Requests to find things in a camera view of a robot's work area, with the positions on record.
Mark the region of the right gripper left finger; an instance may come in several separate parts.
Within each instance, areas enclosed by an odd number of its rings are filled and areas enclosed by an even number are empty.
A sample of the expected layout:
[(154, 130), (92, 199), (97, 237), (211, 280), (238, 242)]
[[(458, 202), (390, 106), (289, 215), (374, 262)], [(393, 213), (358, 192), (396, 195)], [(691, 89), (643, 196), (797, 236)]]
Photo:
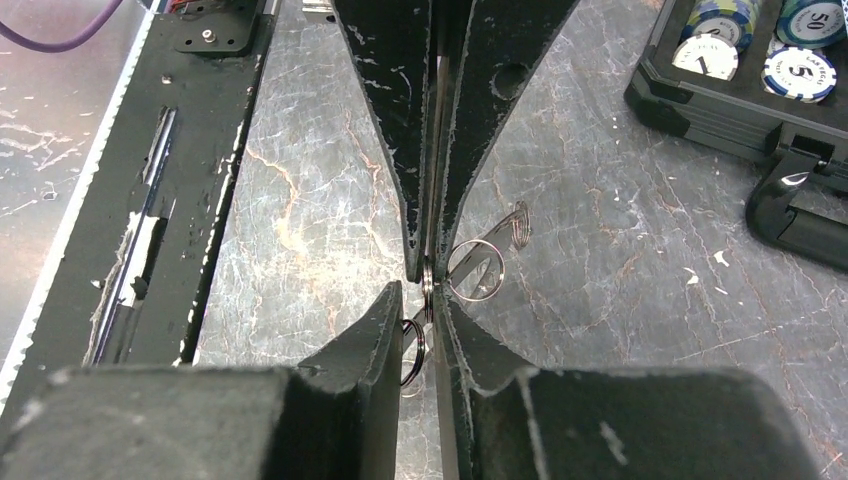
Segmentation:
[(402, 288), (296, 366), (60, 370), (1, 452), (5, 479), (389, 479)]

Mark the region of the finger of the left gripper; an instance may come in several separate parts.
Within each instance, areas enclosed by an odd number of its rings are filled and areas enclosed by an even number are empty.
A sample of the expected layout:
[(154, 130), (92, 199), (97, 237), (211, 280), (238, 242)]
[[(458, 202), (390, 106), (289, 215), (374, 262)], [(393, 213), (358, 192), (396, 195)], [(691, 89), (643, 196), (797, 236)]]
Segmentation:
[(469, 192), (574, 1), (448, 1), (439, 72), (433, 262), (445, 265)]
[(430, 1), (332, 3), (396, 188), (405, 272), (422, 275)]

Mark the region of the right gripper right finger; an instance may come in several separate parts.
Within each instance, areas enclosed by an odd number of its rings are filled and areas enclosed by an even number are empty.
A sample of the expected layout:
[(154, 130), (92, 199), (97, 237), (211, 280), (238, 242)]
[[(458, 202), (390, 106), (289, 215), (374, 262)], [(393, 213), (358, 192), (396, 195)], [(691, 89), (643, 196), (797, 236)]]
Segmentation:
[(732, 368), (545, 369), (433, 300), (447, 479), (814, 479), (778, 395)]

